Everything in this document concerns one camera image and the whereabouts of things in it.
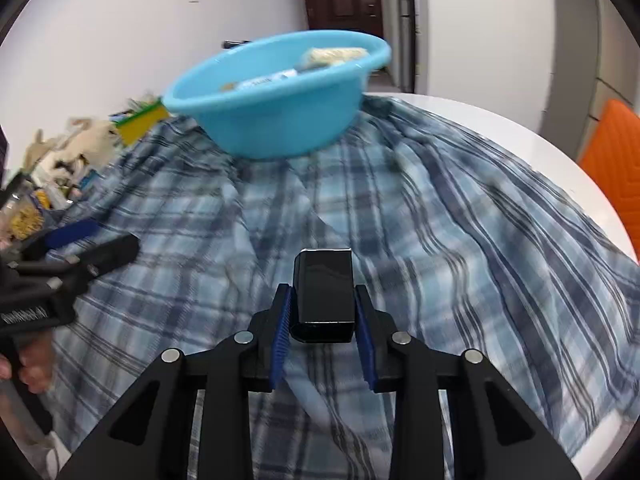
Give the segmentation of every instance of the plush toy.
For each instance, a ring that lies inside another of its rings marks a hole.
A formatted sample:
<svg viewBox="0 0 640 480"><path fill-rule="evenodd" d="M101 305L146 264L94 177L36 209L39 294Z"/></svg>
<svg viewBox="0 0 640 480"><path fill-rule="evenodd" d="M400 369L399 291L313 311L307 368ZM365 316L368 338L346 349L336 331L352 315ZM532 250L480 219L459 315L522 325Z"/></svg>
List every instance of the plush toy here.
<svg viewBox="0 0 640 480"><path fill-rule="evenodd" d="M36 164L47 155L60 140L59 137L53 137L44 142L42 140L43 135L42 130L38 130L33 137L33 142L24 152L24 158L22 160L23 173L31 173L33 168L36 167Z"/></svg>
<svg viewBox="0 0 640 480"><path fill-rule="evenodd" d="M87 167L100 171L122 148L120 134L109 121L71 119L68 129L71 133L37 164L33 176L38 184L76 184Z"/></svg>

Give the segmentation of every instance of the label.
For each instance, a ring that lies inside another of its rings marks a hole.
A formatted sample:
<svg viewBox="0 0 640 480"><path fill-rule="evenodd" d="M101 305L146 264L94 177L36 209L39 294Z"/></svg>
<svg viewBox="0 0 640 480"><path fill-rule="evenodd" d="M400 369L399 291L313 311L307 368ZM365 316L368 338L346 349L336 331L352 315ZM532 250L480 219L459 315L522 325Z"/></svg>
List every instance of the label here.
<svg viewBox="0 0 640 480"><path fill-rule="evenodd" d="M282 72L276 72L275 74L266 75L262 77L256 77L255 79L248 79L247 81L242 81L238 84L238 89L240 88L252 88L254 86L262 85L265 83L271 83L273 81L283 81L285 79L291 79L298 75L298 71L294 68L290 70L283 70Z"/></svg>
<svg viewBox="0 0 640 480"><path fill-rule="evenodd" d="M12 325L25 321L37 321L39 319L47 319L49 314L41 306L36 308L27 308L25 310L13 310L11 312L0 314L0 319L7 325Z"/></svg>

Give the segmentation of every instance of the hand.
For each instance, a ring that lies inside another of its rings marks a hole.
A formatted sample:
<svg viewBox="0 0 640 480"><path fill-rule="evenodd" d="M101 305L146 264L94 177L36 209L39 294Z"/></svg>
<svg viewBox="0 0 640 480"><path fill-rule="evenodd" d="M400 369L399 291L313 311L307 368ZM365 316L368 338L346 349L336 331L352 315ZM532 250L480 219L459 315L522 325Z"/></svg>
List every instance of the hand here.
<svg viewBox="0 0 640 480"><path fill-rule="evenodd" d="M51 384L55 359L51 341L52 332L43 332L20 349L20 362L24 368L18 376L32 394L41 394ZM9 361L0 356L0 380L11 379L12 373Z"/></svg>
<svg viewBox="0 0 640 480"><path fill-rule="evenodd" d="M5 394L0 394L0 418L5 428L9 431L9 434L15 440L27 444L34 444L24 430L24 426L20 420L15 416L14 410L12 410L11 407L11 401Z"/></svg>

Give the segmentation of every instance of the round table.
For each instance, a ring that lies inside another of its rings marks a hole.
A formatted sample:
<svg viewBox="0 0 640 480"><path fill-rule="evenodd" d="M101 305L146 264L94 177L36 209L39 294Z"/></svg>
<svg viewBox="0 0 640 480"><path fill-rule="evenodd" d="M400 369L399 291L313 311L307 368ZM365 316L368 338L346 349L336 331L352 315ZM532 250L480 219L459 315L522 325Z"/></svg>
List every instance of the round table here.
<svg viewBox="0 0 640 480"><path fill-rule="evenodd" d="M374 95L402 99L469 128L519 156L534 170L564 189L623 253L638 262L625 227L600 188L574 161L536 133L500 115L450 99L418 94ZM584 480L595 479L600 474L620 449L632 426L618 412L610 413L601 421L573 458Z"/></svg>

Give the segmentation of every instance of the plaid cloth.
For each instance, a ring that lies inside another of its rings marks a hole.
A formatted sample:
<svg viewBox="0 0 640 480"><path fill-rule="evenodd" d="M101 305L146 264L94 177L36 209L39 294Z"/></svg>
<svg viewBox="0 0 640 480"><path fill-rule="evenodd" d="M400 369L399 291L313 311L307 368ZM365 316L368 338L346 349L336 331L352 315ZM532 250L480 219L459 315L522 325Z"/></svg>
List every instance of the plaid cloth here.
<svg viewBox="0 0 640 480"><path fill-rule="evenodd" d="M164 349L245 329L302 248L350 247L356 283L399 329L480 349L570 456L612 409L640 413L638 266L526 163L403 102L367 98L339 141L287 160L233 158L168 120L66 219L87 217L95 241L132 232L142 251L56 331L71 449ZM367 389L355 343L294 344L276 392L250 397L256 478L387 478L393 406ZM448 442L446 460L450 473Z"/></svg>

